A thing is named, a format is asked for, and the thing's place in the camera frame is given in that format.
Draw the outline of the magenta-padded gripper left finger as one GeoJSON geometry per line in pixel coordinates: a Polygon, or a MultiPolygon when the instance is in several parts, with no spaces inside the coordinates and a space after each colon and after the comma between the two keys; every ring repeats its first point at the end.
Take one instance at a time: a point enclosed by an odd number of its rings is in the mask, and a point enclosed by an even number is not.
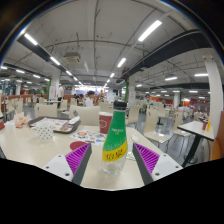
{"type": "Polygon", "coordinates": [[[87,143],[67,155],[56,155],[43,169],[76,185],[80,185],[91,153],[91,144],[87,143]]]}

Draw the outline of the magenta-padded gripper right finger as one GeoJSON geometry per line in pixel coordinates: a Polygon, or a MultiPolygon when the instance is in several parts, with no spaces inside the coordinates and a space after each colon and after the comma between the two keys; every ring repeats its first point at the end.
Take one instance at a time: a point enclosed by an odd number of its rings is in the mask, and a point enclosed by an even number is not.
{"type": "Polygon", "coordinates": [[[137,143],[133,144],[133,154],[145,185],[182,169],[168,154],[159,155],[137,143]]]}

